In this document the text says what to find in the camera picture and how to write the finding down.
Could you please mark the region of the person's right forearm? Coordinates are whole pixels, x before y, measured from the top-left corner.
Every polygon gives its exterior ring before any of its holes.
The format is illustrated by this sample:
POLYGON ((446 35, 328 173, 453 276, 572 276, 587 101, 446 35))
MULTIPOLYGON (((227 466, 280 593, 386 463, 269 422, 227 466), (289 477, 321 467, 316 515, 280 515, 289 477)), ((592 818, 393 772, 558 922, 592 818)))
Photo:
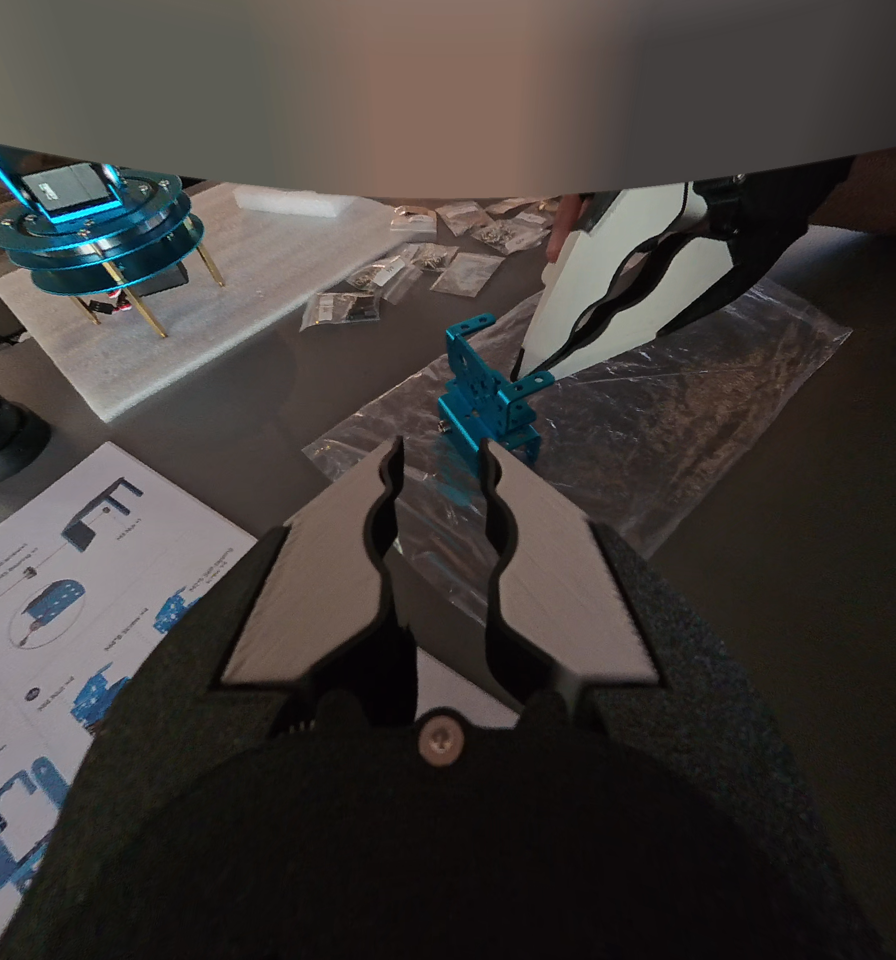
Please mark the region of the person's right forearm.
POLYGON ((896 147, 857 155, 811 224, 896 238, 896 147))

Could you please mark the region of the blue metal bracket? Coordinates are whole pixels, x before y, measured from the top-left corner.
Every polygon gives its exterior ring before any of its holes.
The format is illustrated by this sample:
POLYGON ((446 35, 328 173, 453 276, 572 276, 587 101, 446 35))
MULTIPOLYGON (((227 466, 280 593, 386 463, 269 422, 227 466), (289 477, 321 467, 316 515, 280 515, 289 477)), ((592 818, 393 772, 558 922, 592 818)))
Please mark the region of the blue metal bracket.
POLYGON ((492 314, 479 314, 448 328, 447 356, 454 378, 441 402, 463 426, 483 426, 489 433, 500 435, 533 422, 535 414, 528 399, 552 386, 555 378, 542 370, 510 381, 490 367, 469 339, 496 321, 492 314))
POLYGON ((450 391, 439 398, 438 412, 443 432, 474 476, 479 475, 479 447, 485 440, 495 441, 527 466, 535 466, 541 436, 532 425, 490 426, 461 393, 450 391))

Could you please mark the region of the assembly instruction booklet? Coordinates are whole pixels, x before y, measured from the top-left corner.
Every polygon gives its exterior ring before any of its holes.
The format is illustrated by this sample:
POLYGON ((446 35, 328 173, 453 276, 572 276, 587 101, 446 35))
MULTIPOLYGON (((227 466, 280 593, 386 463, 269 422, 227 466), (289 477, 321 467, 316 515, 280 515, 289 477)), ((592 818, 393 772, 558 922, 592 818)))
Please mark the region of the assembly instruction booklet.
POLYGON ((0 524, 0 934, 120 692, 256 542, 112 443, 0 524))

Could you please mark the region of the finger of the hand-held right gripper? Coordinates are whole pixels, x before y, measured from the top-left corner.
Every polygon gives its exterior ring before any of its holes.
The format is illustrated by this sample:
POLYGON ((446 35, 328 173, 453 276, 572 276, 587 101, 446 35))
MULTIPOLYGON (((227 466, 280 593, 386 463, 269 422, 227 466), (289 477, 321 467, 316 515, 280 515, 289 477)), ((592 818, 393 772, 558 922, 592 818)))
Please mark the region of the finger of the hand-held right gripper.
POLYGON ((729 242, 676 234, 649 254, 619 294, 582 312, 544 361, 555 379, 576 374, 654 340, 734 267, 729 242))
POLYGON ((546 370, 564 353, 593 308, 604 302, 637 248, 681 219, 686 182, 595 194, 544 274, 544 292, 528 325, 514 378, 546 370))

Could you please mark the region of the pile of small screw bags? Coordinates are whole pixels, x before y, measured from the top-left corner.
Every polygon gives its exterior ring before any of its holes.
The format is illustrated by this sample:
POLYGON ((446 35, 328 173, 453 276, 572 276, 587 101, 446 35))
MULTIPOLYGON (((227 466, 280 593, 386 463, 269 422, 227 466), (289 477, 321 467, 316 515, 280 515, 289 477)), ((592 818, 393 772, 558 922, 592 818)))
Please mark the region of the pile of small screw bags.
POLYGON ((559 197, 514 197, 397 206, 391 226, 405 240, 312 296, 299 330, 376 322, 383 305, 395 306, 425 284, 436 294, 475 298, 506 258, 543 245, 560 204, 559 197))

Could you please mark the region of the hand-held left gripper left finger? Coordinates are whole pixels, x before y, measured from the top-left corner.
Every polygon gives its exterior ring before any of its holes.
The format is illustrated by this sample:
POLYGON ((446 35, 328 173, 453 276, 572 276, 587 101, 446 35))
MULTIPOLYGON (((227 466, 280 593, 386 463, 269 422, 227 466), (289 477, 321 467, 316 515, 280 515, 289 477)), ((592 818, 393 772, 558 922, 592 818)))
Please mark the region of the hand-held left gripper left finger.
POLYGON ((415 719, 416 643, 383 561, 404 466, 402 437, 389 438, 284 525, 219 676, 226 689, 286 693, 276 727, 312 727, 318 703, 339 691, 373 726, 415 719))

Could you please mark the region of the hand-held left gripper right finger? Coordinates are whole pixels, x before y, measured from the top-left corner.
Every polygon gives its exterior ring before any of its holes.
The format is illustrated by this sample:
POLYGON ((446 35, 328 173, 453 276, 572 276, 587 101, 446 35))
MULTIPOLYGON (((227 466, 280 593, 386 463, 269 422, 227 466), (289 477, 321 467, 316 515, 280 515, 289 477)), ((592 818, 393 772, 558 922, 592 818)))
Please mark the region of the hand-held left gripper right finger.
POLYGON ((489 575, 485 654, 520 705, 557 693, 571 714, 586 694, 660 686, 660 669, 586 512, 497 441, 478 450, 489 575))

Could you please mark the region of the dark desk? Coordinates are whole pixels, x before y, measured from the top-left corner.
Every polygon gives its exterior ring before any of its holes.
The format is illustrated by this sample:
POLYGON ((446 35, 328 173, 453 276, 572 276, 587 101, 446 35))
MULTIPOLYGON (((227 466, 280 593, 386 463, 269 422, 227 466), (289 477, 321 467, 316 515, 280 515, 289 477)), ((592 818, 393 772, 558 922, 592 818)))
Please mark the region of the dark desk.
MULTIPOLYGON (((511 258, 477 300, 415 289, 380 322, 280 319, 106 424, 41 347, 0 393, 49 421, 0 522, 108 440, 256 537, 325 486, 303 449, 436 359, 444 329, 540 286, 511 258)), ((651 559, 775 713, 848 885, 896 956, 896 241, 813 228, 770 278, 852 333, 651 559)))

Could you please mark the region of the person's right hand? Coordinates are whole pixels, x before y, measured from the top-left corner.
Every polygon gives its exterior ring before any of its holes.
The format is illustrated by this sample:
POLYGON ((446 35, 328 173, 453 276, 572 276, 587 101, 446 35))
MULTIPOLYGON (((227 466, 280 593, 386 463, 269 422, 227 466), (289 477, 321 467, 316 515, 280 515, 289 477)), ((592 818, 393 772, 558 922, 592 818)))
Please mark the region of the person's right hand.
POLYGON ((562 247, 574 230, 581 215, 587 209, 593 194, 565 194, 559 200, 558 209, 550 228, 546 259, 553 264, 560 256, 562 247))

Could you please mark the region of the white foam sheet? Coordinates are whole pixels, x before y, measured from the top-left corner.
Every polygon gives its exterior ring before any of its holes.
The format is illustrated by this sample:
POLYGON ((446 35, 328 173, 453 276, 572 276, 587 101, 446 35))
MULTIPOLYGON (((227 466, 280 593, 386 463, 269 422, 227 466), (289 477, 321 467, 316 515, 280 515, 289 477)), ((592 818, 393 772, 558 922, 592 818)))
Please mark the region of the white foam sheet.
POLYGON ((224 183, 193 198, 226 284, 218 286, 197 255, 187 259, 189 283, 152 298, 166 338, 135 311, 94 325, 71 300, 38 290, 25 270, 0 277, 0 299, 106 423, 405 239, 391 229, 393 208, 374 199, 352 198, 328 218, 242 209, 235 191, 224 183))

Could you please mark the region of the large clear plastic bag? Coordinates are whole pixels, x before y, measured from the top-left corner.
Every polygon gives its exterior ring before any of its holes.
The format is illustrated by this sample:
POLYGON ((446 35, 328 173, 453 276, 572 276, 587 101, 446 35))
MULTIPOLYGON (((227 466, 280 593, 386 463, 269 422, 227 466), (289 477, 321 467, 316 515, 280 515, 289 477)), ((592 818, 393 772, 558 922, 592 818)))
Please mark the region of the large clear plastic bag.
MULTIPOLYGON (((535 471, 648 558, 753 446, 849 337, 769 280, 669 337, 557 381, 530 400, 535 471)), ((404 438, 396 546, 410 566, 483 623, 497 554, 474 474, 438 428, 446 356, 304 448, 334 482, 383 440, 404 438)))

